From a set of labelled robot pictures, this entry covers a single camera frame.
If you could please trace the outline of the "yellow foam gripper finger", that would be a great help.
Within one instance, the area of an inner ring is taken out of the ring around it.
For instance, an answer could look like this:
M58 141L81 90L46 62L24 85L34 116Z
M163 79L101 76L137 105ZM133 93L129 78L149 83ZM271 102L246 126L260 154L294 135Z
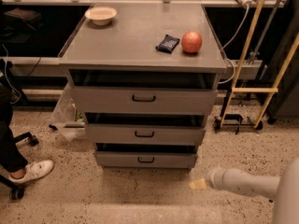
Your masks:
M200 190L203 190L203 189L207 189L207 182L204 178L200 178L200 179L197 179L197 180L194 180L193 182L191 182L189 184L189 187L193 190L197 190L197 189L200 189Z

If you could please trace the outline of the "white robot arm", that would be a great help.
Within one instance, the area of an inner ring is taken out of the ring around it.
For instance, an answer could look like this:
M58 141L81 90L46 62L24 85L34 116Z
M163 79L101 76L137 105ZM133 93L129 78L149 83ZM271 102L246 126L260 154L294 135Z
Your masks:
M249 197L264 196L274 201L272 224L299 224L299 159L294 159L282 176L251 175L240 169L216 167L204 178L189 184L191 189L226 190Z

